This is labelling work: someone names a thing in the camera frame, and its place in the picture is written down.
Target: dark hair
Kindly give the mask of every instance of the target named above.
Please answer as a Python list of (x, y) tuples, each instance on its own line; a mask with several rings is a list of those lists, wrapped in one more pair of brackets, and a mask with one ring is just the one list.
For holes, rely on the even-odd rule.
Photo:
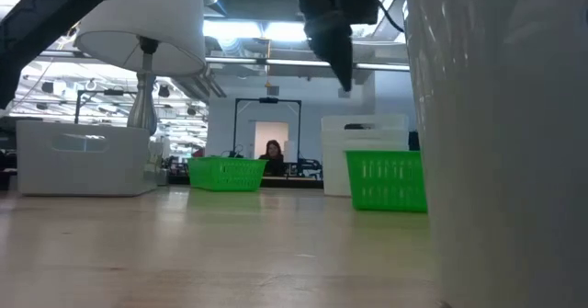
[(277, 154), (282, 155), (282, 147), (279, 146), (279, 143), (275, 140), (271, 140), (266, 143), (266, 155), (269, 155), (269, 146), (274, 145), (277, 148)]

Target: woman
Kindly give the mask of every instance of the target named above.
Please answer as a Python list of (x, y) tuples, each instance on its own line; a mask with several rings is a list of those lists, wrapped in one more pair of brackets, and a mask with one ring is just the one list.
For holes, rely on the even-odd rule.
[(284, 176), (286, 172), (286, 165), (284, 164), (284, 155), (282, 155), (282, 149), (279, 143), (275, 140), (271, 140), (266, 144), (266, 153), (259, 156), (260, 160), (267, 160), (266, 170), (264, 170), (265, 176)]

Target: white cylinder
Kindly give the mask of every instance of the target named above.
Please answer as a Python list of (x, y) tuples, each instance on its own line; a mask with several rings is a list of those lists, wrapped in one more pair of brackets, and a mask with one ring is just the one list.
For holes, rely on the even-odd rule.
[(442, 294), (588, 307), (588, 0), (409, 0)]
[(76, 46), (97, 59), (141, 71), (138, 36), (159, 40), (153, 72), (196, 74), (205, 64), (202, 0), (109, 0), (83, 20)]

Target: white wall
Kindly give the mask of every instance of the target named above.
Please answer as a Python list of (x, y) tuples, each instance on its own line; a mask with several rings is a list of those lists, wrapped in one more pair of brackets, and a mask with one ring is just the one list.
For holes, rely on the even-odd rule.
[(286, 155), (286, 142), (289, 139), (289, 125), (285, 122), (258, 121), (255, 123), (255, 152), (259, 157), (266, 153), (267, 142), (271, 140), (279, 143), (282, 154)]
[(416, 130), (416, 108), (411, 74), (405, 72), (375, 72), (364, 86), (362, 105), (372, 114), (405, 114), (409, 130)]
[[(246, 102), (239, 104), (240, 109)], [(291, 104), (298, 110), (298, 105)], [(322, 160), (321, 119), (329, 115), (358, 115), (362, 107), (359, 104), (319, 104), (302, 103), (300, 152), (305, 158)], [(209, 135), (206, 147), (207, 155), (221, 155), (232, 149), (232, 122), (234, 99), (212, 99), (209, 105)], [(281, 121), (289, 125), (289, 139), (298, 139), (298, 115), (286, 104), (267, 105), (252, 102), (244, 108), (237, 120), (237, 144), (245, 147), (254, 141), (254, 123), (256, 121)]]

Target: white storage box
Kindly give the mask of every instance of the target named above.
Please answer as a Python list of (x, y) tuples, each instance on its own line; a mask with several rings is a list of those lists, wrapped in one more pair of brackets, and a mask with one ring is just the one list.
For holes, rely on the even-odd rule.
[(21, 120), (18, 190), (25, 195), (136, 196), (156, 188), (161, 148), (143, 129)]
[[(361, 124), (366, 130), (345, 130)], [(345, 151), (408, 151), (405, 115), (330, 116), (322, 119), (324, 194), (351, 196)]]

